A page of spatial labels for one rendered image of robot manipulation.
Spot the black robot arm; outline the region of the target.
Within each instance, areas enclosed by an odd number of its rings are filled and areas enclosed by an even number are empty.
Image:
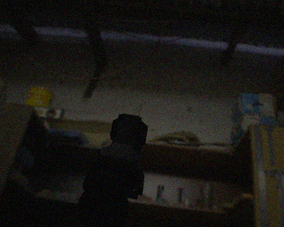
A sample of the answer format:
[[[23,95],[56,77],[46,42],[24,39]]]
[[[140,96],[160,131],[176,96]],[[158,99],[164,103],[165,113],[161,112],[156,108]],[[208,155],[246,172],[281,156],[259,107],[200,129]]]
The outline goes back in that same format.
[[[137,115],[122,113],[113,120],[112,144],[93,159],[83,183],[78,216],[84,227],[128,227],[127,198],[137,200],[143,193],[144,174],[138,160],[147,130]]]

